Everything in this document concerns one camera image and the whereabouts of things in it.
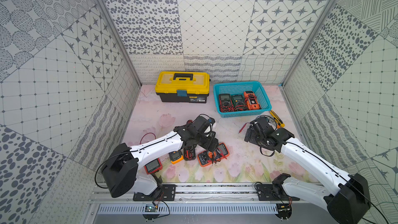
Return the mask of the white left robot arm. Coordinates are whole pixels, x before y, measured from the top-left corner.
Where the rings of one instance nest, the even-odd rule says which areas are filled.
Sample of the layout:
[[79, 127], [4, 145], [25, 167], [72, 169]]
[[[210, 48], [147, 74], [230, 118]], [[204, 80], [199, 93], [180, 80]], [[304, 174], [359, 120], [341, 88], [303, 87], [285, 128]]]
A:
[[213, 152], [219, 145], [213, 130], [216, 121], [199, 115], [192, 122], [177, 126], [170, 133], [145, 144], [128, 147], [118, 145], [97, 169], [112, 198], [119, 198], [132, 190], [153, 200], [165, 195], [162, 183], [155, 176], [140, 173], [150, 162], [181, 149], [201, 146]]

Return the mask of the orange red multimeter pair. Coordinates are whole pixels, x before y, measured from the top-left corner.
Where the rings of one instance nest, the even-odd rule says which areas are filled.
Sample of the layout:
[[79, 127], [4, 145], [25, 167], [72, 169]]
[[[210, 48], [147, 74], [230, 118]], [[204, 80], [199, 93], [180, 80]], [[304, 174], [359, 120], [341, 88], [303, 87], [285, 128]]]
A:
[[198, 162], [201, 167], [207, 167], [212, 164], [216, 164], [223, 159], [227, 159], [230, 152], [227, 149], [225, 143], [220, 143], [215, 151], [203, 151], [197, 155]]

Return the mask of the red multimeter near left arm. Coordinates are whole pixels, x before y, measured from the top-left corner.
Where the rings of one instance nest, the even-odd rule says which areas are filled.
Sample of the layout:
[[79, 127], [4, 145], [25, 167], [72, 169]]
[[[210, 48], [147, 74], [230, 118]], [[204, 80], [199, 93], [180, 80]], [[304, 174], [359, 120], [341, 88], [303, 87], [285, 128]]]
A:
[[152, 160], [148, 164], [146, 164], [144, 166], [144, 168], [145, 168], [146, 173], [148, 175], [150, 175], [150, 174], [153, 174], [153, 173], [156, 173], [156, 172], [162, 170], [163, 169], [163, 165], [162, 165], [160, 159], [157, 158], [155, 160]]

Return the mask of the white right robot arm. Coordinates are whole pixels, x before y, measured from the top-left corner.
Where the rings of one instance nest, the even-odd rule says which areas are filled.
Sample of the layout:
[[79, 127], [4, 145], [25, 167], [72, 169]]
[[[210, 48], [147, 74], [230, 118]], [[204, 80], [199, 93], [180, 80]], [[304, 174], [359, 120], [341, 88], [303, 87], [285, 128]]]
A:
[[274, 197], [280, 201], [299, 198], [326, 210], [339, 224], [357, 224], [371, 208], [367, 180], [351, 175], [327, 162], [284, 128], [273, 128], [262, 115], [249, 122], [245, 142], [290, 158], [320, 183], [316, 186], [281, 173], [272, 181]]

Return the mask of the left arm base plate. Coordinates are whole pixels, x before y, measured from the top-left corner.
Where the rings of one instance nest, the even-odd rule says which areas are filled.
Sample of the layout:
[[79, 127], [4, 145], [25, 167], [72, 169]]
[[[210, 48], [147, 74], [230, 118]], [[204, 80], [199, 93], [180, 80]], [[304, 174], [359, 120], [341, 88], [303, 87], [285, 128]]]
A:
[[174, 201], [176, 193], [176, 185], [165, 184], [158, 186], [154, 192], [149, 195], [144, 195], [142, 193], [135, 193], [133, 201]]

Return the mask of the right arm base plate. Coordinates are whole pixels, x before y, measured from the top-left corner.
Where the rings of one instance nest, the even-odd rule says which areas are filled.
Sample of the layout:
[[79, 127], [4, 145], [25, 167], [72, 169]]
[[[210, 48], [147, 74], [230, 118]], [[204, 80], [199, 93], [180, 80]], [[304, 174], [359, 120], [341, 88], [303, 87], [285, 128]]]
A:
[[283, 188], [273, 184], [255, 183], [254, 188], [258, 194], [259, 201], [299, 201], [300, 198], [288, 196]]

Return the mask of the green multimeter with leads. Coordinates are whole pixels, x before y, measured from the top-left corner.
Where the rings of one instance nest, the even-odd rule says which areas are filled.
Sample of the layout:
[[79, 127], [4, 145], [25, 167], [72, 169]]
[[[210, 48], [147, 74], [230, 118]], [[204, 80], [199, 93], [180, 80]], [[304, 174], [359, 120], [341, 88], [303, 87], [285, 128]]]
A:
[[235, 112], [240, 112], [240, 111], [247, 111], [247, 105], [245, 102], [245, 98], [242, 94], [234, 94], [231, 95], [231, 99], [233, 102], [233, 106], [234, 106], [234, 111]]

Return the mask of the red multimeter with leads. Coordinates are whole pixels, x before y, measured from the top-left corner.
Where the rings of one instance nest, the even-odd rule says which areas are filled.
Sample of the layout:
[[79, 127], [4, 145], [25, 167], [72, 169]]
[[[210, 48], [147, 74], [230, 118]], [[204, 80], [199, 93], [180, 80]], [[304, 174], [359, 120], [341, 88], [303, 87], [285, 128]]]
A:
[[219, 108], [222, 113], [234, 111], [233, 102], [230, 94], [219, 94]]

